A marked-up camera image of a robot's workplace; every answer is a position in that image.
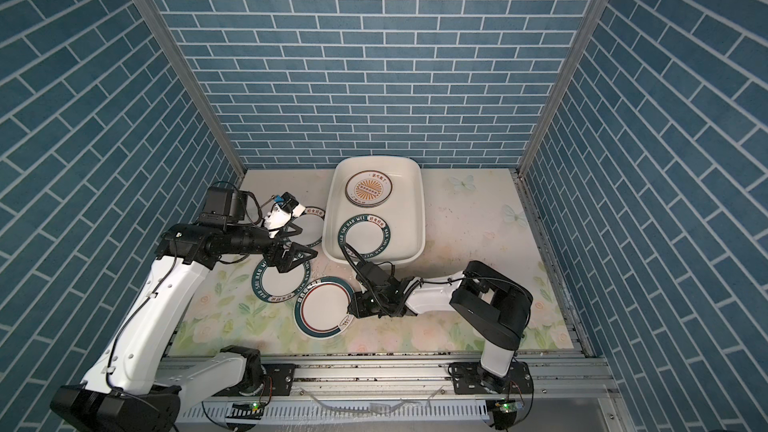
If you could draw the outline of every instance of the table surface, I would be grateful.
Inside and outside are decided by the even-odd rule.
[[[332,175],[333,170],[248,171],[242,189],[262,202],[288,191],[304,205],[325,208]],[[482,261],[533,294],[521,350],[572,348],[509,171],[424,169],[422,180],[425,250],[412,264],[398,267],[396,276],[440,277],[463,270],[470,260]],[[348,265],[330,261],[320,245],[315,249],[319,254],[310,263],[312,280],[335,276],[360,290]],[[482,337],[457,312],[356,319],[334,338],[309,338],[294,322],[295,298],[270,304],[255,296],[251,279],[260,261],[260,255],[252,255],[239,264],[216,264],[198,287],[170,355],[211,356],[231,344],[263,354],[482,350]]]

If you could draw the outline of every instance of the stacked plates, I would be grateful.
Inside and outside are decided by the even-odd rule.
[[[392,180],[384,172],[365,170],[347,181],[346,198],[358,207],[380,206],[392,194]],[[339,246],[346,240],[364,258],[375,257],[389,245],[391,231],[386,221],[373,214],[351,217],[339,229]]]
[[[346,183],[346,197],[359,207],[376,207],[392,193],[392,180],[384,172],[366,170]]]

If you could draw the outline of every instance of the cable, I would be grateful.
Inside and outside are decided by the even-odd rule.
[[[509,381],[509,389],[507,389],[507,400],[509,400],[509,391],[512,389],[512,386],[515,386],[515,388],[518,389],[518,394],[520,394],[520,401],[523,402],[523,407],[525,407],[525,400],[523,399],[523,391],[520,390],[520,386],[517,385],[514,380]]]
[[[223,425],[219,424],[218,422],[216,422],[214,419],[210,418],[210,416],[208,415],[208,411],[205,409],[205,402],[203,402],[202,400],[200,401],[200,406],[203,408],[203,414],[205,414],[205,417],[206,417],[206,418],[207,418],[207,419],[208,419],[208,420],[209,420],[209,421],[210,421],[210,422],[211,422],[213,425],[215,425],[215,426],[217,426],[217,427],[220,427],[220,428],[222,428],[222,429],[228,430],[229,432],[233,432],[233,430],[232,430],[231,428],[229,428],[229,427],[225,427],[225,426],[223,426]],[[238,431],[238,429],[239,429],[239,427],[235,427],[235,428],[234,428],[234,432],[237,432],[237,431]]]
[[[245,259],[247,259],[248,257],[250,257],[250,254],[246,254],[243,257],[240,257],[237,260],[234,260],[232,262],[227,262],[227,261],[221,260],[221,258],[219,258],[219,262],[221,262],[222,264],[226,264],[226,265],[239,264],[242,261],[244,261]]]
[[[240,190],[235,184],[233,184],[232,182],[230,182],[228,180],[216,180],[216,182],[212,183],[208,187],[213,187],[216,184],[227,184],[228,186],[232,186],[232,188],[234,188],[235,190]]]
[[[133,312],[133,313],[132,313],[132,314],[131,314],[131,315],[130,315],[130,316],[129,316],[129,317],[126,319],[126,320],[125,320],[125,322],[123,322],[123,326],[120,328],[120,330],[118,330],[118,332],[117,332],[117,333],[116,333],[116,335],[114,336],[114,340],[112,341],[112,349],[109,351],[109,359],[107,360],[107,371],[106,371],[106,373],[104,374],[104,379],[106,380],[106,383],[107,383],[107,387],[109,387],[109,389],[110,389],[110,390],[112,390],[112,391],[113,391],[113,392],[115,392],[116,394],[127,395],[127,396],[129,396],[130,398],[133,398],[133,399],[135,399],[135,400],[138,400],[139,402],[141,402],[141,403],[143,403],[143,404],[147,405],[149,408],[152,408],[152,409],[153,409],[154,411],[156,411],[156,412],[158,413],[158,415],[160,415],[160,416],[162,416],[162,413],[160,412],[160,409],[159,409],[159,408],[156,408],[154,405],[152,405],[152,404],[151,404],[150,402],[148,402],[147,400],[145,400],[145,399],[143,399],[143,398],[140,398],[140,397],[139,397],[139,396],[137,396],[137,395],[133,395],[133,394],[131,394],[130,392],[126,392],[126,391],[125,391],[125,390],[123,390],[122,388],[117,388],[117,387],[113,386],[113,385],[112,385],[112,383],[111,383],[111,381],[110,381],[110,375],[111,375],[111,372],[109,371],[109,368],[110,368],[110,367],[111,367],[111,365],[112,365],[112,360],[114,360],[114,350],[115,350],[115,349],[116,349],[116,347],[118,346],[118,340],[120,340],[120,336],[121,336],[121,335],[123,334],[123,332],[125,331],[125,328],[128,326],[128,324],[130,323],[130,321],[132,321],[132,320],[134,319],[134,317],[136,317],[136,314],[138,314],[138,313],[139,313],[139,311],[140,311],[140,310],[141,310],[141,309],[142,309],[142,308],[143,308],[143,307],[144,307],[144,306],[145,306],[145,305],[146,305],[146,304],[149,302],[149,299],[150,299],[150,297],[151,297],[153,294],[156,294],[156,293],[158,292],[158,289],[159,289],[159,288],[160,288],[160,286],[162,285],[163,281],[165,281],[165,279],[166,279],[166,278],[168,278],[168,275],[170,275],[170,274],[171,274],[171,273],[174,271],[174,268],[176,267],[176,261],[178,260],[178,253],[177,253],[177,248],[176,248],[176,237],[172,237],[172,239],[171,239],[171,240],[173,240],[173,242],[174,242],[174,261],[173,261],[173,263],[170,265],[170,269],[168,270],[168,272],[166,272],[166,273],[165,273],[165,275],[163,276],[163,278],[162,278],[162,279],[161,279],[161,280],[158,282],[158,284],[155,286],[154,290],[148,294],[148,296],[147,296],[147,297],[146,297],[146,299],[145,299],[145,300],[144,300],[144,301],[141,303],[141,305],[139,305],[139,306],[136,308],[136,310],[135,310],[135,311],[134,311],[134,312]],[[178,429],[178,427],[176,427],[176,424],[173,424],[173,423],[172,423],[172,424],[171,424],[171,427],[173,427],[173,428],[174,428],[174,430],[176,430],[176,432],[179,432],[179,429]]]
[[[272,402],[272,387],[273,387],[273,386],[274,386],[274,384],[273,384],[273,382],[272,382],[272,376],[270,376],[270,398],[266,399],[266,404],[262,404],[262,403],[261,403],[261,395],[260,395],[260,396],[259,396],[259,405],[260,405],[261,407],[266,407],[267,405],[269,405],[269,404],[270,404],[270,402]]]
[[[529,415],[531,415],[531,410],[533,409],[533,395],[534,395],[534,387],[533,382],[531,382],[531,402],[528,404],[528,412],[525,413],[525,417],[521,418],[519,422],[517,422],[515,425],[520,424],[520,422],[523,422],[525,419],[528,418]]]
[[[312,392],[308,390],[301,389],[301,391],[310,396],[310,399],[312,399],[315,404],[319,405],[321,408],[325,410],[330,410],[331,412],[337,412],[340,414],[351,414],[351,415],[358,415],[358,416],[365,416],[365,415],[392,415],[394,414],[399,408],[403,407],[404,405],[419,405],[419,402],[416,400],[400,400],[397,404],[391,406],[389,409],[387,409],[386,412],[379,412],[377,410],[372,410],[370,408],[360,410],[360,409],[350,409],[350,408],[344,408],[344,407],[333,407],[328,404],[324,404],[321,402],[317,397],[312,394]]]
[[[368,277],[360,273],[360,270],[357,268],[357,265],[355,265],[355,263],[352,261],[352,258],[350,257],[350,254],[346,251],[346,249],[349,248],[349,250],[351,250],[352,253],[355,254],[361,261],[365,261],[365,259],[362,258],[362,256],[358,253],[357,250],[354,249],[353,246],[347,244],[346,241],[344,241],[344,243],[340,245],[342,246],[341,252],[344,255],[344,259],[346,259],[346,261],[352,266],[352,269],[355,271],[355,274],[358,277],[358,280],[363,282],[364,285],[366,286],[366,289],[370,291],[371,297],[373,297],[373,300],[379,306],[379,310],[386,312],[386,314],[391,317],[392,312],[387,307],[385,307],[384,304],[382,304],[379,301],[379,296],[376,294],[376,291],[374,290],[375,286],[370,282],[370,280],[368,280]]]
[[[398,317],[400,315],[400,312],[402,312],[402,308],[406,306],[406,302],[408,302],[408,297],[411,296],[413,291],[416,290],[417,287],[422,286],[421,279],[417,279],[414,283],[411,284],[410,287],[402,294],[402,298],[400,299],[400,303],[397,305],[397,309],[395,309],[395,314],[393,317]]]
[[[394,277],[394,276],[395,276],[395,265],[394,265],[394,264],[392,264],[390,261],[387,261],[387,262],[381,262],[381,263],[379,263],[379,264],[374,264],[374,265],[377,265],[377,266],[379,266],[379,267],[380,267],[380,266],[382,266],[382,265],[384,265],[384,264],[389,264],[389,266],[390,266],[390,269],[389,269],[389,276],[390,276],[390,277]]]

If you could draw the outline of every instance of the plate with orange sunburst design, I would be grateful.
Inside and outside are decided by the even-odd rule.
[[[346,197],[360,207],[376,207],[392,193],[392,180],[384,172],[358,172],[346,183]]]

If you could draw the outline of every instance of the ceramic plate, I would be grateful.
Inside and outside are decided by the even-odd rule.
[[[311,275],[312,268],[309,262],[304,262],[299,267],[281,274],[276,267],[267,267],[266,261],[263,260],[256,266],[250,286],[256,296],[264,302],[285,302],[301,292],[310,281]]]
[[[339,229],[339,246],[344,241],[353,246],[363,258],[375,257],[384,252],[392,238],[386,221],[373,214],[354,216]]]
[[[392,193],[392,180],[383,172],[366,170],[346,183],[346,197],[360,207],[376,207]]]
[[[304,213],[293,221],[304,230],[299,235],[290,238],[292,242],[314,247],[322,241],[322,222],[325,219],[326,211],[320,207],[307,207]]]
[[[337,277],[323,277],[309,284],[296,300],[293,318],[296,326],[312,338],[331,338],[350,325],[347,313],[355,292]]]

